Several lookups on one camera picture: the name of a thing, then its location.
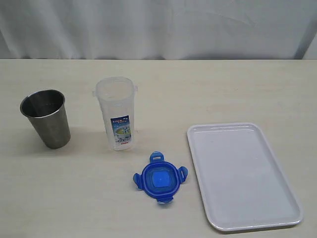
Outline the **white backdrop curtain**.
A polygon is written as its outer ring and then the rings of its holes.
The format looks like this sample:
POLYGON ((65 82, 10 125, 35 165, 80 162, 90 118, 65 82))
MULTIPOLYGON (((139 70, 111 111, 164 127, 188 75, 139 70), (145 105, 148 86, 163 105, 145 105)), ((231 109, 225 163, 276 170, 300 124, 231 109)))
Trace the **white backdrop curtain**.
POLYGON ((3 59, 316 59, 314 0, 3 0, 3 59))

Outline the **clear plastic bottle container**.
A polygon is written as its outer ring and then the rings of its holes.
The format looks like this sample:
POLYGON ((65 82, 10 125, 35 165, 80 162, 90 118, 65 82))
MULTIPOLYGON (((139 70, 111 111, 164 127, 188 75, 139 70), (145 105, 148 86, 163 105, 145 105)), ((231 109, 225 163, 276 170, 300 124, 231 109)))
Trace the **clear plastic bottle container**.
POLYGON ((110 147, 115 151, 134 145, 134 99, 137 91, 133 82, 122 76, 99 81, 94 90, 105 125, 110 147))

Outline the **stainless steel cup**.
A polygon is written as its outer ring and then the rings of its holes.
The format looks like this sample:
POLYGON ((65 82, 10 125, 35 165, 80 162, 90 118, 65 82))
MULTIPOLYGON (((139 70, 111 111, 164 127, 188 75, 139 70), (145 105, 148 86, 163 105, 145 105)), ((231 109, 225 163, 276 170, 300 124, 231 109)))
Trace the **stainless steel cup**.
POLYGON ((65 96, 61 92, 54 89, 34 92, 22 100, 20 111, 48 148, 58 149, 70 141, 65 96))

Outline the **blue snap-lock lid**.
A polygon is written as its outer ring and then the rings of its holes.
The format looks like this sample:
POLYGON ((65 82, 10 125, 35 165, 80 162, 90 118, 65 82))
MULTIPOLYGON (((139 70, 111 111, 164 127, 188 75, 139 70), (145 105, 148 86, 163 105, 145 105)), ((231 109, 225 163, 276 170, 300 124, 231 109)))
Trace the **blue snap-lock lid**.
POLYGON ((150 163, 144 167, 141 174, 133 175, 133 181, 139 190, 143 190, 158 203, 169 203, 180 185, 185 182, 188 170, 184 166, 177 168, 167 162, 160 151, 154 151, 149 160, 150 163))

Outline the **white rectangular tray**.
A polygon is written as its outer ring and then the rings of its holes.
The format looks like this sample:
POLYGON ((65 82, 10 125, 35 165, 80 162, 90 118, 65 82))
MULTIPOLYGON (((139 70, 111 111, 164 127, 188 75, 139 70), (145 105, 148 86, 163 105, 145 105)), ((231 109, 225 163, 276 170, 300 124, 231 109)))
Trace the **white rectangular tray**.
POLYGON ((222 232, 295 226, 303 209, 261 129, 193 125, 188 143, 209 223, 222 232))

